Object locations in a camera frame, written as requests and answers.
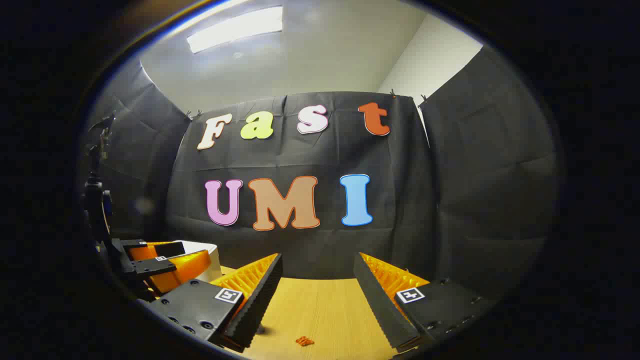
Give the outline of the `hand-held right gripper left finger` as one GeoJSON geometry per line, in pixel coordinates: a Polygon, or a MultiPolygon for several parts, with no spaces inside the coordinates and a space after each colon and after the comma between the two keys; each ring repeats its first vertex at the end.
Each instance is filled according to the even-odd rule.
{"type": "Polygon", "coordinates": [[[274,253],[217,280],[187,280],[150,303],[153,314],[193,337],[242,353],[249,348],[282,277],[274,253]]]}

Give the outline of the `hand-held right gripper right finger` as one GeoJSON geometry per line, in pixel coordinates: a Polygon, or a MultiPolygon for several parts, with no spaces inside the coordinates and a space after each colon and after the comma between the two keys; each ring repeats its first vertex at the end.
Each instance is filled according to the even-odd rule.
{"type": "Polygon", "coordinates": [[[353,272],[391,348],[428,350],[466,330],[492,302],[448,278],[431,282],[359,252],[353,272]]]}

